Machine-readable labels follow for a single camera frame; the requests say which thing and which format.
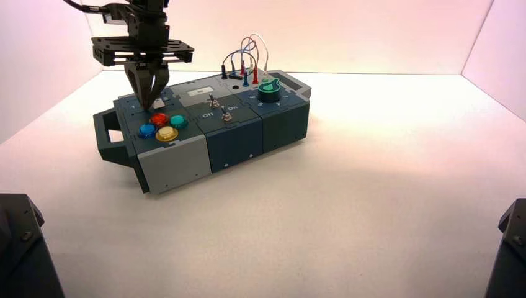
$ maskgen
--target handle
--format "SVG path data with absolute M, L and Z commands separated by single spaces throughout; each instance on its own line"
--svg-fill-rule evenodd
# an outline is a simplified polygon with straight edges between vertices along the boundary
M 120 141 L 112 143 L 108 130 L 121 131 L 115 108 L 93 115 L 95 124 L 95 135 L 97 137 L 97 147 L 103 160 L 123 166 L 130 166 L 130 156 L 126 148 L 126 142 Z

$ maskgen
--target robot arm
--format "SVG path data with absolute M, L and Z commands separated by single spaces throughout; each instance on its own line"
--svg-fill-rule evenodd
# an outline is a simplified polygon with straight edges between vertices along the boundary
M 192 61 L 194 49 L 170 40 L 163 9 L 169 0 L 127 0 L 129 4 L 70 6 L 89 14 L 102 14 L 105 24 L 128 26 L 126 37 L 94 37 L 93 56 L 104 66 L 124 65 L 126 75 L 144 110 L 148 110 L 169 79 L 168 63 Z

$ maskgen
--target label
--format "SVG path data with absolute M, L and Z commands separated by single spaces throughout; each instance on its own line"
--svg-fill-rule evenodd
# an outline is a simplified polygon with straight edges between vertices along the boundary
M 213 92 L 213 88 L 210 86 L 207 86 L 207 87 L 199 88 L 196 90 L 188 91 L 187 93 L 189 96 L 196 96 L 199 94 L 205 94 L 205 93 L 211 93 L 211 92 Z

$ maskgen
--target teal button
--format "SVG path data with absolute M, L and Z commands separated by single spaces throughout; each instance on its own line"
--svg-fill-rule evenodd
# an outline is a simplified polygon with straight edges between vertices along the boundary
M 177 128 L 183 129 L 188 126 L 188 121 L 181 115 L 175 115 L 170 118 L 170 125 Z

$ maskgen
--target white wall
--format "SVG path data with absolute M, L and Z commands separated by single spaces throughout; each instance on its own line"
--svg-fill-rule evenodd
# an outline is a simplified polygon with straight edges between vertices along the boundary
M 526 1 L 495 0 L 463 75 L 526 120 Z
M 90 37 L 83 14 L 62 1 L 2 0 L 0 143 L 102 69 Z
M 172 0 L 167 10 L 171 38 L 196 51 L 194 62 L 171 69 L 219 70 L 241 37 L 256 31 L 269 44 L 270 68 L 460 74 L 490 4 L 491 0 Z M 95 36 L 126 35 L 125 27 L 104 25 L 100 16 L 90 16 L 89 22 Z

